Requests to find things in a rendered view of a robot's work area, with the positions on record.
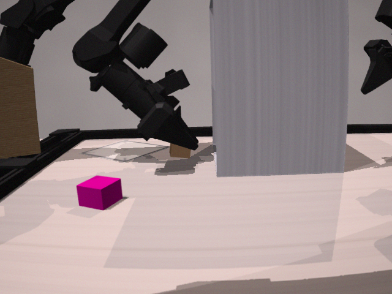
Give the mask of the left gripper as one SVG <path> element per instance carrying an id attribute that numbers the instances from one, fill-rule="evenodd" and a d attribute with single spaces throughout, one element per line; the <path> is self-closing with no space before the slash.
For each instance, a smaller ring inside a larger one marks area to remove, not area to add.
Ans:
<path id="1" fill-rule="evenodd" d="M 196 150 L 198 140 L 183 121 L 181 106 L 174 111 L 180 101 L 174 96 L 169 96 L 168 99 L 164 97 L 167 99 L 164 102 L 156 102 L 146 85 L 145 80 L 138 77 L 120 98 L 123 108 L 131 110 L 143 119 L 137 126 L 138 134 L 148 141 L 155 131 L 158 131 L 153 139 Z"/>

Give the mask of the black outlined square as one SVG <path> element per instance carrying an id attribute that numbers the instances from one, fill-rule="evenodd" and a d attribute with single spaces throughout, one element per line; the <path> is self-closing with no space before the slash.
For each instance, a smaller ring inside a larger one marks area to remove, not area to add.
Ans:
<path id="1" fill-rule="evenodd" d="M 126 163 L 167 148 L 169 146 L 123 140 L 79 154 Z"/>

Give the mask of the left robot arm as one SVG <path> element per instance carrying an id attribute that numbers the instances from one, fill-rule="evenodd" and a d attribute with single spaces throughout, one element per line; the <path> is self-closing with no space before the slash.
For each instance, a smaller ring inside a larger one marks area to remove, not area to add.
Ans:
<path id="1" fill-rule="evenodd" d="M 27 66 L 35 39 L 64 21 L 63 12 L 73 1 L 19 0 L 1 13 L 0 24 L 5 26 L 0 35 L 0 57 Z M 72 53 L 75 63 L 91 73 L 98 73 L 95 77 L 89 77 L 91 91 L 97 92 L 103 86 L 120 100 L 129 86 L 140 77 L 123 60 L 126 58 L 138 69 L 148 68 L 168 46 L 157 33 L 141 23 L 137 23 L 119 44 L 123 34 L 149 2 L 119 0 L 105 19 L 74 45 Z M 182 69 L 171 69 L 165 73 L 165 78 L 155 83 L 145 80 L 145 83 L 156 102 L 164 102 L 169 94 L 190 85 Z"/>

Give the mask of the magenta cube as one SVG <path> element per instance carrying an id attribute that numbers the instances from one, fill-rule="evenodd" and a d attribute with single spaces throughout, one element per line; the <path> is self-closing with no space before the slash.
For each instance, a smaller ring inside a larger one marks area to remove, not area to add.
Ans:
<path id="1" fill-rule="evenodd" d="M 77 185 L 79 206 L 105 210 L 123 198 L 121 178 L 95 176 Z"/>

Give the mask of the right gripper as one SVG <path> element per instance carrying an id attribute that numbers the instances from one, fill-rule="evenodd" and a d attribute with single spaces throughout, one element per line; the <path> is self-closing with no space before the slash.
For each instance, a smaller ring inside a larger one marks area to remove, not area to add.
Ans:
<path id="1" fill-rule="evenodd" d="M 364 51 L 370 57 L 370 66 L 361 92 L 368 94 L 392 79 L 392 46 L 387 40 L 370 40 Z"/>

